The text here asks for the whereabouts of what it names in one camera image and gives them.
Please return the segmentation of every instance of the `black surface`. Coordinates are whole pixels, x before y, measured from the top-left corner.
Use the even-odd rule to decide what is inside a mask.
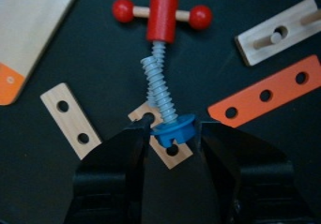
[[[148,81],[140,61],[152,55],[148,22],[120,24],[112,16],[113,1],[77,0],[21,98],[14,105],[0,108],[0,219],[9,223],[62,223],[71,202],[71,178],[79,160],[41,95],[58,83],[67,82],[104,140],[128,125],[128,114],[146,99]],[[133,1],[146,6],[150,0]],[[239,34],[302,1],[180,0],[181,9],[199,4],[211,6],[215,23],[204,32],[180,23],[176,42],[168,48],[165,75],[178,114],[193,112],[199,118],[207,118],[208,107],[215,102],[308,55],[321,55],[321,34],[256,67],[245,66],[236,48],[233,39]],[[320,101],[318,89],[240,127],[287,153],[296,171],[295,183],[319,219]],[[174,223],[173,218],[189,219],[180,205],[188,200],[176,197],[181,194],[185,197],[192,187],[207,185],[200,156],[173,171],[154,152],[149,163],[146,186],[158,194],[154,199],[149,195],[148,201],[154,206],[146,207],[146,217],[154,217],[158,223]],[[203,212],[204,206],[199,205],[204,196],[189,203],[188,211],[196,209],[191,223],[196,223],[199,213],[204,214],[200,217],[205,218],[204,223],[209,223],[207,218],[213,215]],[[213,205],[211,198],[205,203],[208,208]]]

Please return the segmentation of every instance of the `wooden plank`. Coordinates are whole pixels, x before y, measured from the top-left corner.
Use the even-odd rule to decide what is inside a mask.
[[[73,0],[0,0],[0,105],[18,98]]]
[[[84,159],[102,141],[84,114],[69,86],[61,83],[41,98],[77,155]]]
[[[211,117],[239,127],[321,86],[321,67],[310,56],[209,107]]]
[[[154,127],[156,125],[162,123],[162,118],[161,118],[160,111],[156,108],[152,108],[148,102],[144,103],[136,109],[136,111],[130,113],[129,118],[132,119],[132,121],[140,120],[145,115],[145,113],[148,112],[153,113],[156,116],[156,121],[152,125]],[[189,146],[185,143],[182,143],[182,144],[177,144],[178,154],[172,157],[166,152],[166,148],[158,143],[158,140],[154,138],[154,136],[150,136],[150,146],[153,147],[157,155],[161,157],[169,169],[174,168],[184,160],[186,160],[193,155],[193,152]]]
[[[255,66],[321,31],[315,0],[306,0],[236,37],[248,66]]]

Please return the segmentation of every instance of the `orange wooden plank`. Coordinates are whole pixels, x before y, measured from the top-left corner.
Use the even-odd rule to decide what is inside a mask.
[[[310,56],[265,80],[209,106],[211,117],[239,127],[321,85],[321,67]]]
[[[25,76],[0,63],[0,106],[10,105],[25,85]]]

